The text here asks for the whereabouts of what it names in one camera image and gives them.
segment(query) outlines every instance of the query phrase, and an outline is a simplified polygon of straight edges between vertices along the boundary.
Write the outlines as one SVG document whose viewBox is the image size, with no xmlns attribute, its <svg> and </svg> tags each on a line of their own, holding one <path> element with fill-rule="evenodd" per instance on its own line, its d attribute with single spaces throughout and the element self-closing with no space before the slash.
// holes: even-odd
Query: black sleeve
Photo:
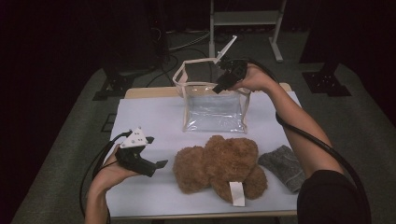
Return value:
<svg viewBox="0 0 396 224">
<path fill-rule="evenodd" d="M 314 172 L 303 183 L 297 200 L 299 224 L 363 223 L 354 185 L 335 171 Z"/>
</svg>

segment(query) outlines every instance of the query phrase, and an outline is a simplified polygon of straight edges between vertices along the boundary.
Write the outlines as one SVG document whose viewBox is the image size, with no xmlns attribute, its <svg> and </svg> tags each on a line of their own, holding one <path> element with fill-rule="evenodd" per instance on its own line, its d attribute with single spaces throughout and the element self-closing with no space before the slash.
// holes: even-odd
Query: forearm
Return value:
<svg viewBox="0 0 396 224">
<path fill-rule="evenodd" d="M 85 224 L 99 224 L 107 221 L 106 192 L 90 189 L 88 193 Z"/>
<path fill-rule="evenodd" d="M 301 109 L 277 83 L 272 83 L 266 90 L 271 98 L 276 113 L 288 124 L 314 135 L 327 145 L 331 145 L 326 133 Z M 299 134 L 285 129 L 291 148 L 304 169 L 306 177 L 316 170 L 334 170 L 343 173 L 339 163 L 327 152 Z"/>
</svg>

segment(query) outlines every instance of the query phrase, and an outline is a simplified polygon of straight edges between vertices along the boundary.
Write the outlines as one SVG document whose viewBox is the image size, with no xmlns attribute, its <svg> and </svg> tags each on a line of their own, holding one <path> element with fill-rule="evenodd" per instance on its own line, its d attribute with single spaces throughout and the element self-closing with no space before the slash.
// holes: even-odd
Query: hand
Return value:
<svg viewBox="0 0 396 224">
<path fill-rule="evenodd" d="M 110 157 L 106 160 L 103 168 L 96 175 L 91 183 L 90 191 L 106 192 L 114 186 L 121 183 L 124 179 L 139 175 L 134 171 L 127 170 L 117 163 L 116 152 L 119 150 L 120 145 L 116 145 Z"/>
<path fill-rule="evenodd" d="M 264 91 L 268 92 L 271 87 L 277 83 L 273 81 L 267 74 L 265 74 L 260 67 L 255 64 L 247 64 L 247 74 L 245 78 L 233 85 L 229 91 L 239 88 L 246 88 L 251 91 Z"/>
</svg>

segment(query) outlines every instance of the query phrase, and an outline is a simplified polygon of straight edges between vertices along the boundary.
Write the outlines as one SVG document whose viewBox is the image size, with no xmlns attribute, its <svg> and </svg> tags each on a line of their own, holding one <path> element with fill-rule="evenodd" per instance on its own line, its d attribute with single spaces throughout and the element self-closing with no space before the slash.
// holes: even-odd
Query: brown teddy bear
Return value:
<svg viewBox="0 0 396 224">
<path fill-rule="evenodd" d="M 257 199 L 267 189 L 265 173 L 257 164 L 258 154 L 256 143 L 250 139 L 213 135 L 205 147 L 181 149 L 173 172 L 184 193 L 211 186 L 220 198 L 232 203 L 229 182 L 242 182 L 245 197 Z"/>
</svg>

